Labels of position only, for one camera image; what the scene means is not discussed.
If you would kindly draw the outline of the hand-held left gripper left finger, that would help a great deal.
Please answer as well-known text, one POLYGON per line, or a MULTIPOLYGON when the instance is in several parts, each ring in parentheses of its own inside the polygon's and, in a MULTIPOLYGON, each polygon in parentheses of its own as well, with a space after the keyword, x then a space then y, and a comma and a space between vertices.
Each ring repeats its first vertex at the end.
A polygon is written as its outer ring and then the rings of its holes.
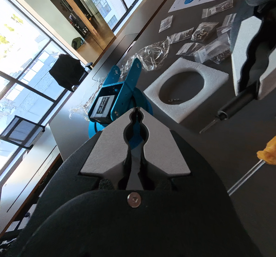
POLYGON ((80 173, 97 177, 129 177, 136 108, 132 108, 101 132, 80 173))

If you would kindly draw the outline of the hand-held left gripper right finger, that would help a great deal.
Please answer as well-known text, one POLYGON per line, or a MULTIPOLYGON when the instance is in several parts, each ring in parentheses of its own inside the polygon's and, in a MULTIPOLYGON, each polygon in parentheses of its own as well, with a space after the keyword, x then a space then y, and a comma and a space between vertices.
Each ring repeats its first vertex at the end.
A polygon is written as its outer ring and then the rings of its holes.
POLYGON ((143 108, 138 108, 143 139, 142 165, 146 176, 187 176, 191 173, 171 130, 143 108))

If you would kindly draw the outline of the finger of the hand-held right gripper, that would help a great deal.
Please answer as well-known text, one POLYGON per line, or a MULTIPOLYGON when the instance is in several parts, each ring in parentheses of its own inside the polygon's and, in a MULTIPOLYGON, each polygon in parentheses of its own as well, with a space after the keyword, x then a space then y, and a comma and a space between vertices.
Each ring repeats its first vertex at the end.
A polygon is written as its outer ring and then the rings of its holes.
POLYGON ((250 44, 257 36, 262 20, 251 16, 241 20, 236 15, 231 29, 232 76, 235 96, 248 85, 250 70, 254 65, 253 53, 256 46, 250 44))
POLYGON ((269 62, 266 70, 260 76, 257 100, 262 100, 276 88, 276 50, 269 55, 269 62))

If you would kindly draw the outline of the black electric screwdriver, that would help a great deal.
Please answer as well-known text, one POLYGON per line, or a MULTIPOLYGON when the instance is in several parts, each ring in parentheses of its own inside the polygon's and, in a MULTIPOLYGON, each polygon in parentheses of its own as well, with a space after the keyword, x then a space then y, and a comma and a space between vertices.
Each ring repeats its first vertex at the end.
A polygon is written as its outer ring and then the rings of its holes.
POLYGON ((199 133, 204 133, 214 124, 219 121, 228 120, 233 117, 237 112, 239 112, 243 107, 245 107, 248 103, 253 101, 256 98, 257 92, 257 82, 249 85, 245 90, 239 93, 236 97, 234 97, 231 101, 229 101, 226 105, 221 107, 212 122, 210 122, 206 127, 204 127, 199 133))

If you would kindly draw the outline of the blue robot arm base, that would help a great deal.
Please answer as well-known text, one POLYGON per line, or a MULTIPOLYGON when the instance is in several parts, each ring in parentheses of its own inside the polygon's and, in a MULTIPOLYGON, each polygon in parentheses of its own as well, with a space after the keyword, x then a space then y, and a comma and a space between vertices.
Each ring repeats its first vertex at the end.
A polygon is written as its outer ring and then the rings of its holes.
POLYGON ((92 138, 98 131, 102 131, 132 108, 141 107, 153 115, 151 104, 144 94, 136 88, 141 70, 141 62, 135 58, 125 80, 119 81, 121 70, 118 66, 111 68, 88 110, 89 138, 92 138))

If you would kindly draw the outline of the light grey desk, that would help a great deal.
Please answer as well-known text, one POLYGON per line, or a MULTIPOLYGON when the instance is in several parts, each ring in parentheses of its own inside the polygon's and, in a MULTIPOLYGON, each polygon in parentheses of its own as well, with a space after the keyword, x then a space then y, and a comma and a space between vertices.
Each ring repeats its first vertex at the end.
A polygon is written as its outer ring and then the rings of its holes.
POLYGON ((9 228, 23 205, 60 158, 49 124, 33 148, 1 184, 0 232, 9 228))

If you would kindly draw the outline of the cluster of screw bags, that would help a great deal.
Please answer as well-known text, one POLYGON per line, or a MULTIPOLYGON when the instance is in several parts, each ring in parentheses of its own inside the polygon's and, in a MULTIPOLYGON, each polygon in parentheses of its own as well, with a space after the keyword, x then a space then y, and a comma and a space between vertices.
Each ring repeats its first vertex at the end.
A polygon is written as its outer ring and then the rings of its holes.
POLYGON ((234 23, 236 13, 226 15, 221 26, 216 27, 218 22, 202 22, 196 29, 190 28, 186 31, 176 33, 170 37, 170 44, 184 40, 185 43, 177 52, 177 55, 192 56, 197 63, 204 63, 211 60, 220 64, 231 55, 230 30, 234 23), (208 44, 203 44, 205 39, 211 35, 216 28, 217 38, 208 44))

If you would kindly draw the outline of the crumpled clear plastic wrap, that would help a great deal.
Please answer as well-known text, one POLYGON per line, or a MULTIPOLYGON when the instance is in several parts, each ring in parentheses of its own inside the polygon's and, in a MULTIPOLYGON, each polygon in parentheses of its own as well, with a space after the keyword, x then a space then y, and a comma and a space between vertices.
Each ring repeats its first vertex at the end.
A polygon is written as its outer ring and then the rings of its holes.
MULTIPOLYGON (((167 37, 164 41, 160 41, 151 45, 148 45, 140 49, 137 53, 126 58, 126 54, 123 55, 121 60, 117 63, 116 66, 120 69, 120 74, 115 73, 115 79, 118 81, 124 81, 133 61, 138 58, 141 62, 142 69, 146 71, 154 71, 160 66, 163 65, 164 60, 166 59, 170 47, 170 37, 167 37)), ((90 98, 85 104, 79 104, 69 109, 69 119, 72 118, 73 114, 81 115, 86 121, 89 121, 88 111, 92 107, 92 102, 95 100, 99 90, 104 85, 104 82, 107 81, 108 74, 105 77, 99 77, 93 85, 96 85, 96 90, 91 94, 90 98)))

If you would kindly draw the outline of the black mesh chair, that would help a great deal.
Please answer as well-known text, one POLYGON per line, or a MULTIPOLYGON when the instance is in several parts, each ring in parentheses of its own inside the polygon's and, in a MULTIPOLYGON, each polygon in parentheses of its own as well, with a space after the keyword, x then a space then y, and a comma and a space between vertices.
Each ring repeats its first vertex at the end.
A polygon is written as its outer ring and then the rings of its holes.
POLYGON ((40 132, 45 131, 46 126, 29 121, 23 117, 15 115, 0 135, 2 141, 11 143, 20 148, 31 150, 33 140, 40 132))

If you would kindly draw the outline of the black office chair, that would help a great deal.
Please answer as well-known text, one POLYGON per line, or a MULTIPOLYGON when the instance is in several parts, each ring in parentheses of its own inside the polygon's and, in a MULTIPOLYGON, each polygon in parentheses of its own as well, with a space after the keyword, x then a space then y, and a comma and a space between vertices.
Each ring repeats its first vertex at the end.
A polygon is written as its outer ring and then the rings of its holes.
POLYGON ((49 74, 59 86, 74 92, 87 77, 86 68, 92 70, 92 65, 93 63, 90 62, 83 67, 80 60, 74 59, 68 54, 60 54, 53 67, 49 70, 49 74))

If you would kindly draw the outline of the green bag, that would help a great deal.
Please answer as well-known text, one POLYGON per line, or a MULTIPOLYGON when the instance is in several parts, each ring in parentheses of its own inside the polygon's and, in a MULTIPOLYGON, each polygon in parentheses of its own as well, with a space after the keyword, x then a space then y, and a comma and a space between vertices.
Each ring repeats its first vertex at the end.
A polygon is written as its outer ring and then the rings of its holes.
POLYGON ((84 43, 84 40, 83 38, 81 37, 77 37, 77 38, 74 38, 71 42, 71 47, 74 49, 74 50, 77 50, 79 47, 81 47, 84 43))

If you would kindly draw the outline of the large grid window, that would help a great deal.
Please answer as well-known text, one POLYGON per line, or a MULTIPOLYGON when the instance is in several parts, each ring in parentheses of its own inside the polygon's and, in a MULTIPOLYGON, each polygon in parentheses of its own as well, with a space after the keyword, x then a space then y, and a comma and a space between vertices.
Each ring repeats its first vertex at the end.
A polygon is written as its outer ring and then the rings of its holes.
POLYGON ((2 133, 13 120, 24 118, 43 124, 70 92, 60 86, 49 71, 60 54, 77 58, 15 0, 0 0, 0 131, 1 171, 20 151, 16 144, 3 140, 2 133))

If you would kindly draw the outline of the white foam packing frame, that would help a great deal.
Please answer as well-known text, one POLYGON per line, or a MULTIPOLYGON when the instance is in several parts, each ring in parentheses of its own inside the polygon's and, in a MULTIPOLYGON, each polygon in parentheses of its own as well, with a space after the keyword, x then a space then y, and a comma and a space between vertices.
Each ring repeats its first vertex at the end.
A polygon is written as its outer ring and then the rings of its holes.
POLYGON ((229 75, 225 72, 184 58, 179 58, 144 90, 144 94, 171 119, 177 123, 181 123, 181 121, 191 114, 199 105, 225 84, 228 78, 229 75), (202 90, 193 98, 181 104, 170 105, 162 102, 159 94, 163 84, 172 76, 189 71, 197 72, 202 76, 204 80, 202 90))

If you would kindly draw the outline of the yellow handled screwdriver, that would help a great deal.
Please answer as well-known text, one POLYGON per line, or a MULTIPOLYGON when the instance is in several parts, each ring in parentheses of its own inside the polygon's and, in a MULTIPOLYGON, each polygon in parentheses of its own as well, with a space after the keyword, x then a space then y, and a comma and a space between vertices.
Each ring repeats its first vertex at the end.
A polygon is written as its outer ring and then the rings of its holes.
POLYGON ((274 136, 266 147, 257 152, 259 161, 231 188, 227 190, 229 196, 232 196, 243 184, 246 183, 264 164, 276 165, 276 137, 274 136))

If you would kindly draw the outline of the wooden cabinet wall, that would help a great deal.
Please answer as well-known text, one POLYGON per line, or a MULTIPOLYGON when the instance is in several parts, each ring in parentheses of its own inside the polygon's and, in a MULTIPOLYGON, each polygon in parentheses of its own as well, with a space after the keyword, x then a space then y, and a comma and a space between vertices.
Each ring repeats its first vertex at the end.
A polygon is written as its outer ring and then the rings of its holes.
POLYGON ((73 14, 88 29, 84 43, 77 49, 87 62, 95 62, 101 58, 116 36, 100 14, 92 0, 65 0, 73 14))

